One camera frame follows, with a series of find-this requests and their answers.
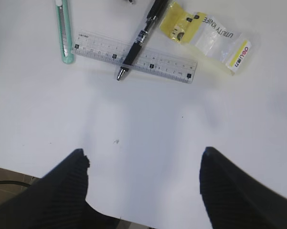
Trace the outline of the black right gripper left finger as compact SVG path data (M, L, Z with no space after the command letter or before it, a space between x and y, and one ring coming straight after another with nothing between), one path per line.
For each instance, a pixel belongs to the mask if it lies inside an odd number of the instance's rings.
M43 178L0 205L0 229L115 229L119 219L86 201L89 159L74 150Z

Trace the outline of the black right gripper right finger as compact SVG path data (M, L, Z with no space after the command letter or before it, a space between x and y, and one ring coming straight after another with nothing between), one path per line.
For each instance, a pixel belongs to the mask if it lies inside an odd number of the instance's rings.
M208 146L201 159L200 194L214 229L287 229L287 198Z

